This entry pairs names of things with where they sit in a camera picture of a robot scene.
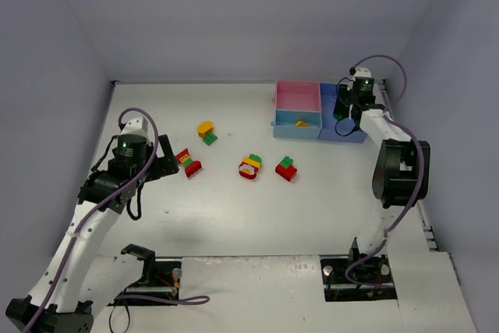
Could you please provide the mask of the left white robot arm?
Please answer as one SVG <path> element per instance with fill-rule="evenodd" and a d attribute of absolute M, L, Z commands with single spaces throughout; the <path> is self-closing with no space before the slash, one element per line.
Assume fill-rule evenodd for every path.
<path fill-rule="evenodd" d="M 167 135 L 153 141 L 142 134 L 113 136 L 105 151 L 113 156 L 106 169 L 92 167 L 47 270 L 27 297 L 12 299 L 5 311 L 21 332 L 88 332 L 124 289 L 154 277 L 154 251 L 129 244 L 109 272 L 84 283 L 103 239 L 131 200 L 141 197 L 144 184 L 179 171 Z"/>

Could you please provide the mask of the yellow rounded lego brick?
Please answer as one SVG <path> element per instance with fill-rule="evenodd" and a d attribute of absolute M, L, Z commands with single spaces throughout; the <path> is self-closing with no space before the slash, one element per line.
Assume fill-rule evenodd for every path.
<path fill-rule="evenodd" d="M 207 134 L 214 132 L 214 124 L 212 121 L 203 121 L 196 128 L 199 137 L 204 138 Z"/>

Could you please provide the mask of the green square lego brick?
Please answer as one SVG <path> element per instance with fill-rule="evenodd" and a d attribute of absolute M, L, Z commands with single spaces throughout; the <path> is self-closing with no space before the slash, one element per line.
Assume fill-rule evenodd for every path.
<path fill-rule="evenodd" d="M 207 146 L 210 146 L 211 144 L 213 144 L 217 139 L 218 139 L 218 136 L 214 133 L 206 133 L 204 135 L 204 137 L 202 138 L 203 142 Z"/>

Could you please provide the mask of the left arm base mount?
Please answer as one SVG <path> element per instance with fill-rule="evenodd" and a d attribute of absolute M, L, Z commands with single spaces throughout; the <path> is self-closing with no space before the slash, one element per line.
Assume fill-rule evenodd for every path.
<path fill-rule="evenodd" d="M 180 258 L 156 259 L 153 275 L 146 283 L 135 282 L 125 288 L 119 295 L 142 296 L 143 298 L 115 299 L 109 306 L 161 306 L 162 303 L 150 300 L 150 297 L 178 300 L 182 277 L 182 260 Z"/>

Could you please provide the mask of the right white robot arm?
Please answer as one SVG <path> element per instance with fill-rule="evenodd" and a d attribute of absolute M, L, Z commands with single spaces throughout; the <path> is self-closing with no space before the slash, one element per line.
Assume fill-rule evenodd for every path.
<path fill-rule="evenodd" d="M 430 145 L 377 102 L 374 84 L 368 69 L 352 69 L 336 86 L 334 106 L 338 123 L 351 126 L 346 132 L 337 131 L 340 137 L 365 133 L 378 147 L 371 187 L 379 206 L 352 243 L 364 258 L 380 254 L 409 210 L 426 197 L 430 171 Z"/>

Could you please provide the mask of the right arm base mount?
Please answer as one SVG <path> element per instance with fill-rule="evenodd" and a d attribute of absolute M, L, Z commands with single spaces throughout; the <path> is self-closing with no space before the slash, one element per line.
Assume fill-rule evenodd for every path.
<path fill-rule="evenodd" d="M 398 298 L 385 255 L 374 257 L 355 267 L 345 276 L 350 265 L 347 257 L 321 257 L 320 269 L 324 300 L 336 302 L 373 302 Z"/>

